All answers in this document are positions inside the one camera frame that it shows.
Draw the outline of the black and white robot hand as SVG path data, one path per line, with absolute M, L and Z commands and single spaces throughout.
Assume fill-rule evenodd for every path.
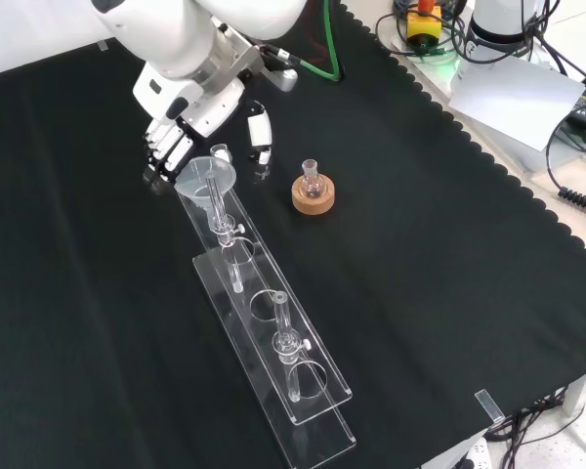
M 261 166 L 269 165 L 269 115 L 257 101 L 242 107 L 245 83 L 254 75 L 254 68 L 245 67 L 220 92 L 208 94 L 192 79 L 170 80 L 155 72 L 150 64 L 144 66 L 133 94 L 151 117 L 144 135 L 144 179 L 149 187 L 159 191 L 173 186 L 192 152 L 206 145 L 237 114 L 247 118 L 253 159 Z

